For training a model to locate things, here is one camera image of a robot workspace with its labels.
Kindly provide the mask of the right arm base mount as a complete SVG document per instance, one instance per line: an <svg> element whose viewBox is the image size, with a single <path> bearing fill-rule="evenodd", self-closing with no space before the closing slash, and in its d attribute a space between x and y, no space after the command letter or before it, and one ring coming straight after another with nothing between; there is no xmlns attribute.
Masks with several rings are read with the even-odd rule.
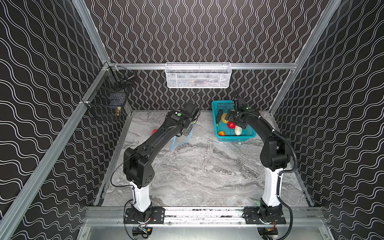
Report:
<svg viewBox="0 0 384 240"><path fill-rule="evenodd" d="M242 218L247 225L285 225L287 223L282 206L245 207Z"/></svg>

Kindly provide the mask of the clear zip top bag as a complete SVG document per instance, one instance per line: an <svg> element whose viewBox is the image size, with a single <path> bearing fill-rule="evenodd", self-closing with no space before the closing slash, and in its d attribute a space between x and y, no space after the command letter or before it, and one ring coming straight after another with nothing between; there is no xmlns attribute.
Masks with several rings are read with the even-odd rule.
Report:
<svg viewBox="0 0 384 240"><path fill-rule="evenodd" d="M165 136L165 130L161 130L161 128L157 129L156 133L151 135L151 137L147 140L147 144L150 149L154 149L155 147L160 147L160 150L169 145L170 150L173 150L177 147L181 147L182 145L187 144L193 135L193 130L191 131L189 136L180 136L176 134L175 136Z"/></svg>

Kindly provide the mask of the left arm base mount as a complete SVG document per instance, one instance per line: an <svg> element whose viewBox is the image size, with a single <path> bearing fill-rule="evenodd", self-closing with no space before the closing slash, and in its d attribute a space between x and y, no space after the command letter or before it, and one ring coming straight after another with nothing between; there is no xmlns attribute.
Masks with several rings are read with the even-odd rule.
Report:
<svg viewBox="0 0 384 240"><path fill-rule="evenodd" d="M125 210L124 223L125 224L163 224L165 217L165 209L162 207L150 206L144 212L140 212L136 208L128 208Z"/></svg>

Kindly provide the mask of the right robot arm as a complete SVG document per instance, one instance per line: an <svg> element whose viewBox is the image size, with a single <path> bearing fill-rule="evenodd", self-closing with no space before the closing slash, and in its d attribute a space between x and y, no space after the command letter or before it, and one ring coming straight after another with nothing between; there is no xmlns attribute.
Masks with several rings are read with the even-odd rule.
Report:
<svg viewBox="0 0 384 240"><path fill-rule="evenodd" d="M246 129L248 126L263 141L260 160L265 167L265 189L261 203L267 207L286 206L281 199L281 183L284 174L297 170L298 158L291 139L276 130L255 108L243 98L233 100L234 110L229 111L226 120Z"/></svg>

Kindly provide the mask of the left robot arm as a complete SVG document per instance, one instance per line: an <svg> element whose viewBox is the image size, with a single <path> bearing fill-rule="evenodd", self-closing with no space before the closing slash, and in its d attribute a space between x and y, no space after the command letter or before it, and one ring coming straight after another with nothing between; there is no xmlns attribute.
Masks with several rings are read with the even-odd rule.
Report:
<svg viewBox="0 0 384 240"><path fill-rule="evenodd" d="M152 205L149 185L154 179L152 163L158 153L174 137L187 136L199 117L199 107L187 103L181 110L171 110L164 122L146 141L138 147L124 152L123 173L133 188L134 208L144 213Z"/></svg>

